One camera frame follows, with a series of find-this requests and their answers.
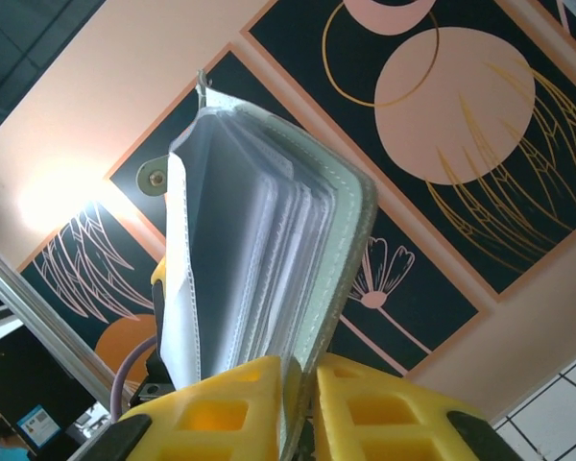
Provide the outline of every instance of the metal hook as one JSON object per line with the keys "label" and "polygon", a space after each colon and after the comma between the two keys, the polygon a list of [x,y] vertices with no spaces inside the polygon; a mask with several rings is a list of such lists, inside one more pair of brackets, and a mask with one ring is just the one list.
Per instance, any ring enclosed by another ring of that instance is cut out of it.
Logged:
{"label": "metal hook", "polygon": [[199,110],[207,105],[206,90],[211,86],[211,81],[207,79],[204,70],[199,70],[196,76],[196,92],[199,93]]}

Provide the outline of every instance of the metal pole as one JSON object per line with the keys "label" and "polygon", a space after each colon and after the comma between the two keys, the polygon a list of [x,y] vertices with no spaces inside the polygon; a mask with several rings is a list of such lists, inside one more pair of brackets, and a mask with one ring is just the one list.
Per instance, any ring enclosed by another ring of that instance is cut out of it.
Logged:
{"label": "metal pole", "polygon": [[[114,374],[35,289],[0,258],[0,301],[38,338],[61,366],[106,409]],[[122,393],[128,407],[130,392]]]}

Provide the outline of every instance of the white line drawing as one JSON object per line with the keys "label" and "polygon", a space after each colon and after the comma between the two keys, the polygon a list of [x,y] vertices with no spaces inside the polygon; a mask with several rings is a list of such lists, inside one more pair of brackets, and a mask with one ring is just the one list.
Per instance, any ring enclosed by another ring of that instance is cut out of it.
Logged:
{"label": "white line drawing", "polygon": [[120,274],[119,269],[134,268],[111,244],[98,204],[90,208],[70,220],[35,258],[34,265],[47,286],[76,314],[85,318],[91,314],[108,324],[100,309],[103,307],[138,320],[124,303],[151,310],[154,305]]}
{"label": "white line drawing", "polygon": [[[392,257],[389,257],[388,247],[386,239],[369,237],[367,249],[363,253],[361,268],[352,284],[348,298],[362,304],[367,309],[377,310],[388,322],[393,324],[395,328],[410,339],[410,341],[427,354],[430,354],[431,350],[429,348],[400,325],[399,322],[384,309],[384,305],[388,301],[389,296],[401,284],[403,279],[405,279],[416,261],[414,253],[408,251],[403,245],[396,248]],[[380,353],[381,349],[343,315],[341,316],[341,321],[386,363],[402,375],[407,373],[407,370],[398,365],[398,362],[390,357],[387,352]]]}

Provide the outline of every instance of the white wallet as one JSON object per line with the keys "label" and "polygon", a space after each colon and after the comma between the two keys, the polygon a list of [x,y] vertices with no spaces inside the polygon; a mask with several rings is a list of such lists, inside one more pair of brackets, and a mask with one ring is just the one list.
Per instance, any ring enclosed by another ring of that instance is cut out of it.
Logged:
{"label": "white wallet", "polygon": [[285,459],[372,228],[375,188],[308,133],[209,87],[203,73],[197,89],[194,122],[138,175],[144,192],[166,194],[158,351],[176,389],[280,356]]}

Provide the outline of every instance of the ceiling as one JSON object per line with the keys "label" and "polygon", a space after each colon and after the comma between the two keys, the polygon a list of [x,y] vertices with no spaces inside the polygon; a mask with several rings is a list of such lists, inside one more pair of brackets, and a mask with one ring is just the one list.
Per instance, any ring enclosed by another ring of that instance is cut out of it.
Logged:
{"label": "ceiling", "polygon": [[104,0],[0,0],[0,124]]}

